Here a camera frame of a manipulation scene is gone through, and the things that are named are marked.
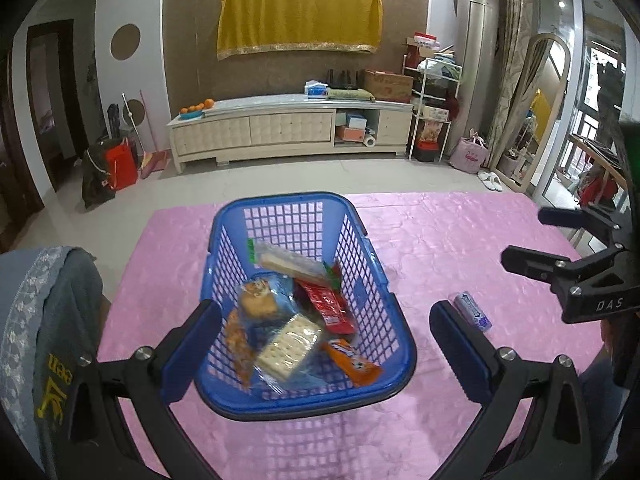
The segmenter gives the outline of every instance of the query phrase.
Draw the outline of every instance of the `cabinet door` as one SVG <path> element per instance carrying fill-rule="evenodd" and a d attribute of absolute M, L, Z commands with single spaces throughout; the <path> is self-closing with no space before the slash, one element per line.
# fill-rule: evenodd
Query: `cabinet door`
<path fill-rule="evenodd" d="M 299 112 L 249 117 L 251 144 L 331 140 L 331 112 Z"/>
<path fill-rule="evenodd" d="M 251 145 L 248 117 L 188 124 L 174 128 L 173 135 L 178 155 Z"/>
<path fill-rule="evenodd" d="M 407 112 L 387 112 L 380 110 L 380 120 L 378 121 L 378 144 L 406 144 L 411 128 L 410 111 Z"/>

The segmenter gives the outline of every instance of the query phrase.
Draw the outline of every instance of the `purple roll package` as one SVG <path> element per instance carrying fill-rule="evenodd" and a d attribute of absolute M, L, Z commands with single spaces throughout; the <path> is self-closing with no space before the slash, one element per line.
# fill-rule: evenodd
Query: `purple roll package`
<path fill-rule="evenodd" d="M 469 323 L 477 326 L 481 332 L 486 332 L 493 326 L 468 291 L 465 290 L 457 294 L 453 299 L 453 305 Z"/>

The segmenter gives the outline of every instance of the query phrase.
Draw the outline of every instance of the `gold trim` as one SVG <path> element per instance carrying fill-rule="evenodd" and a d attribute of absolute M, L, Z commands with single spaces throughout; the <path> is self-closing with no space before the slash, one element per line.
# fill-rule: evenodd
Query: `gold trim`
<path fill-rule="evenodd" d="M 238 56 L 240 54 L 256 54 L 257 52 L 284 52 L 287 50 L 333 50 L 336 52 L 360 52 L 375 53 L 378 50 L 376 46 L 368 44 L 348 45 L 343 43 L 277 43 L 270 45 L 241 46 L 239 48 L 230 48 L 222 50 L 218 53 L 218 60 L 222 61 L 230 56 Z"/>

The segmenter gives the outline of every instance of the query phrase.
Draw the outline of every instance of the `toilet paper roll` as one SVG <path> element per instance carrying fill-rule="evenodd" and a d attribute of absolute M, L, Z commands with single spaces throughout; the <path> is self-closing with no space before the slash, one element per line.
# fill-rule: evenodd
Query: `toilet paper roll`
<path fill-rule="evenodd" d="M 373 148 L 376 145 L 376 138 L 374 136 L 371 136 L 371 135 L 365 135 L 364 136 L 364 140 L 362 141 L 362 143 L 367 148 Z"/>

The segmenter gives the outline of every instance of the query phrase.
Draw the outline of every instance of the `full-length mirror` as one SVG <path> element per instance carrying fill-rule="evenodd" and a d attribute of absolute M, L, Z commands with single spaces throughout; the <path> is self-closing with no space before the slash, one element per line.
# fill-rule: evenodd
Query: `full-length mirror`
<path fill-rule="evenodd" d="M 558 116 L 570 53 L 555 34 L 537 34 L 527 57 L 491 168 L 507 186 L 527 189 Z"/>

